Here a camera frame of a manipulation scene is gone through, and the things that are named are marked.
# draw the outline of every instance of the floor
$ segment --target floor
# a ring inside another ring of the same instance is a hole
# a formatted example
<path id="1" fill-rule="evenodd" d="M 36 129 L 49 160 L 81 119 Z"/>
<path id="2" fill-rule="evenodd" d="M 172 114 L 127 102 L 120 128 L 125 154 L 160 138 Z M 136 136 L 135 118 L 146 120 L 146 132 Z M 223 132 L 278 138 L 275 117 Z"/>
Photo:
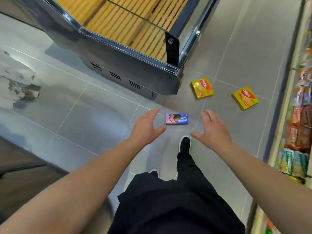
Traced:
<path id="1" fill-rule="evenodd" d="M 0 48 L 33 69 L 42 80 L 40 97 L 23 109 L 0 109 L 0 136 L 61 168 L 72 171 L 127 138 L 136 120 L 160 107 L 155 126 L 170 112 L 189 113 L 188 126 L 168 127 L 129 165 L 110 194 L 135 174 L 158 169 L 175 179 L 180 137 L 202 132 L 201 110 L 211 109 L 227 124 L 235 143 L 259 159 L 284 79 L 301 0 L 221 0 L 184 71 L 177 96 L 143 98 L 89 70 L 77 55 L 61 49 L 42 31 L 0 15 Z M 208 77 L 215 95 L 196 100 L 192 80 Z M 241 111 L 231 98 L 249 86 L 260 102 Z M 251 196 L 225 163 L 197 140 L 191 154 L 217 192 L 246 224 Z"/>

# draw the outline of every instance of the shoe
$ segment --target shoe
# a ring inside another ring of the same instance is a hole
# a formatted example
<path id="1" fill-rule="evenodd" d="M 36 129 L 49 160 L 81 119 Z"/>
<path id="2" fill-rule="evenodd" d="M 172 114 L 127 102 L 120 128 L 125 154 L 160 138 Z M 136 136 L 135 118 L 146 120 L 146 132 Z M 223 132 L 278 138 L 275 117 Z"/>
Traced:
<path id="1" fill-rule="evenodd" d="M 190 147 L 191 147 L 191 139 L 189 136 L 184 135 L 182 136 L 182 138 L 180 139 L 180 143 L 179 143 L 179 152 L 190 152 Z"/>
<path id="2" fill-rule="evenodd" d="M 158 177 L 159 178 L 159 171 L 156 169 L 153 169 L 150 171 L 150 173 L 154 176 L 154 177 Z"/>

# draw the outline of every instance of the refrigerated display case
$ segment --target refrigerated display case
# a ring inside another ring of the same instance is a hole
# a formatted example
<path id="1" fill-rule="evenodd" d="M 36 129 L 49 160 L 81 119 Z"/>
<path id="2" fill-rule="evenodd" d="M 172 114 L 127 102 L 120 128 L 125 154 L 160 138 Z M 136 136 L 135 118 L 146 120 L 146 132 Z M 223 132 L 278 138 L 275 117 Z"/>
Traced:
<path id="1" fill-rule="evenodd" d="M 287 125 L 289 123 L 289 115 L 292 107 L 292 99 L 294 98 L 294 88 L 298 86 L 300 78 L 300 62 L 302 61 L 306 47 L 311 43 L 311 15 L 312 15 L 312 0 L 304 2 L 302 8 L 302 16 L 299 24 L 298 35 L 295 42 L 294 53 L 291 61 L 291 69 L 289 71 L 286 90 L 284 92 L 284 99 L 281 106 L 278 124 L 275 130 L 274 140 L 270 151 L 268 164 L 276 169 L 279 169 L 281 150 L 284 148 L 284 141 L 287 137 Z M 310 152 L 309 166 L 312 165 L 312 156 Z M 304 184 L 312 189 L 312 178 L 295 179 L 297 182 Z M 265 233 L 280 233 L 274 224 L 267 218 L 263 210 L 258 206 L 256 208 L 255 218 L 251 230 L 252 234 Z"/>
<path id="2" fill-rule="evenodd" d="M 59 46 L 147 98 L 176 95 L 219 0 L 15 0 Z"/>

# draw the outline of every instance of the biscuit box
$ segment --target biscuit box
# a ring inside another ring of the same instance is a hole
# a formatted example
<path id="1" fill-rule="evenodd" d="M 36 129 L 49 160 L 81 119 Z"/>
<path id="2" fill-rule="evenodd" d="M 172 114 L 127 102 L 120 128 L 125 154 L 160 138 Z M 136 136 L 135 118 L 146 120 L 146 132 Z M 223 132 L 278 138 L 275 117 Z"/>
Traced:
<path id="1" fill-rule="evenodd" d="M 260 102 L 248 86 L 232 94 L 232 97 L 238 103 L 242 111 Z"/>
<path id="2" fill-rule="evenodd" d="M 213 89 L 208 78 L 195 80 L 191 82 L 197 98 L 213 95 Z"/>

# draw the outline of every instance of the leg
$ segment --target leg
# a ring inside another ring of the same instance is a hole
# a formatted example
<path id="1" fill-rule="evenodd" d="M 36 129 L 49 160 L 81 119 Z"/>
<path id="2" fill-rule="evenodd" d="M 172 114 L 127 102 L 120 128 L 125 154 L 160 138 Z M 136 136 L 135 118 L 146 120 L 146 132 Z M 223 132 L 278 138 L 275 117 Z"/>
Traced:
<path id="1" fill-rule="evenodd" d="M 206 186 L 215 191 L 211 183 L 195 164 L 189 153 L 190 140 L 184 137 L 180 143 L 180 152 L 177 155 L 177 179 L 189 187 Z"/>

